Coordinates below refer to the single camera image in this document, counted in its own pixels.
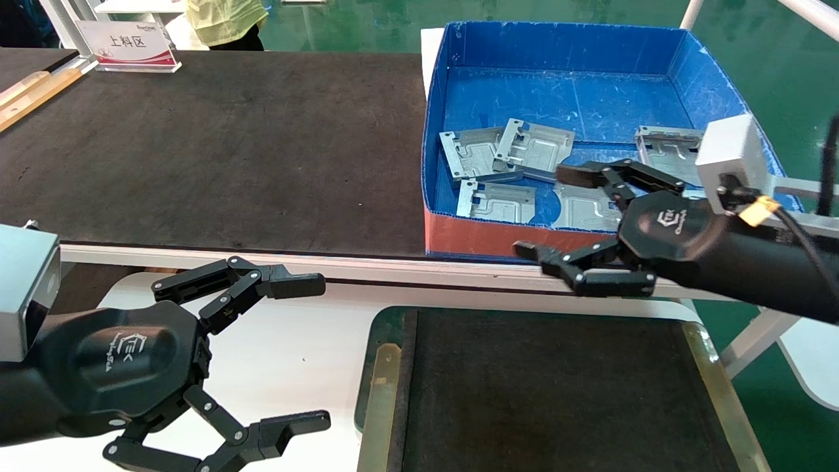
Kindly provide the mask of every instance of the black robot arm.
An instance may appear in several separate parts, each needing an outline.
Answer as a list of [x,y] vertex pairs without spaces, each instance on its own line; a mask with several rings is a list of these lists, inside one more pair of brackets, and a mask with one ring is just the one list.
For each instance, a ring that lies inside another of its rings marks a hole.
[[[560,165],[557,181],[601,187],[622,211],[618,234],[591,247],[562,253],[518,242],[519,257],[539,262],[578,296],[651,296],[658,277],[827,323],[839,322],[839,301],[811,254],[789,231],[754,228],[736,214],[719,215],[707,200],[681,196],[684,183],[631,160]],[[636,197],[631,186],[649,193]],[[721,188],[722,199],[754,202],[759,192]],[[839,244],[816,239],[832,277],[839,274]],[[597,272],[609,267],[629,272]]]
[[[124,429],[105,459],[143,472],[236,472],[279,457],[296,434],[330,426],[328,412],[241,425],[202,390],[210,334],[219,334],[264,296],[318,296],[320,274],[282,265],[219,260],[152,284],[151,307],[46,317],[23,362],[0,363],[0,446],[55,436],[84,438]],[[196,318],[180,304],[221,291]],[[224,443],[205,459],[143,446],[192,408]]]

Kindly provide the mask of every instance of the logo on robotic hand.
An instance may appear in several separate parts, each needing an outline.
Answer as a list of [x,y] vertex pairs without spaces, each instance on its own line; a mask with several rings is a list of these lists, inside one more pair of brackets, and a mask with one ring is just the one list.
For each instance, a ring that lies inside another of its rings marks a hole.
[[113,369],[113,363],[116,360],[115,356],[121,355],[123,362],[132,362],[134,361],[134,355],[142,353],[143,348],[146,346],[146,339],[148,339],[147,336],[143,336],[140,333],[134,333],[130,336],[120,338],[122,334],[122,331],[118,332],[108,345],[107,362],[105,363],[106,372]]
[[676,227],[675,233],[681,234],[682,227],[685,226],[686,217],[687,210],[682,210],[680,212],[677,212],[676,210],[667,210],[666,212],[659,213],[658,222],[665,228],[678,224],[679,226]]

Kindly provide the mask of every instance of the sign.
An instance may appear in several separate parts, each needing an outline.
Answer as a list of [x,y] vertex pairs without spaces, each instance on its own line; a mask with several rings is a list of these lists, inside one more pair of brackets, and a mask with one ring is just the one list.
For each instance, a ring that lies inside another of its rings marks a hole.
[[175,72],[180,63],[156,23],[77,21],[81,34],[106,71]]

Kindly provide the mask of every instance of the blue box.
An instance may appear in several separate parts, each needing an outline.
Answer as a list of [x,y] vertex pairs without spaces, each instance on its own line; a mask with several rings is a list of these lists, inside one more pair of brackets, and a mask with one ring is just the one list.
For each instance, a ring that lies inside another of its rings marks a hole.
[[[536,188],[536,217],[526,225],[456,215],[438,138],[443,131],[504,126],[510,118],[576,133],[571,156],[639,160],[633,141],[641,125],[704,130],[710,121],[750,113],[707,48],[683,29],[610,24],[460,22],[446,25],[428,98],[422,156],[426,252],[506,260],[522,234],[563,250],[604,239],[604,233],[551,229],[559,217],[553,184]],[[760,130],[769,171],[783,175]],[[800,203],[777,196],[785,207]]]

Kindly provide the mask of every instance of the person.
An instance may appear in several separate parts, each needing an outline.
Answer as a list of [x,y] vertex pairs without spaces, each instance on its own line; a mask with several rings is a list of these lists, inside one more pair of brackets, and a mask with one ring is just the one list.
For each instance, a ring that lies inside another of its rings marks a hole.
[[211,50],[265,50],[259,27],[267,17],[260,0],[186,0],[186,19]]

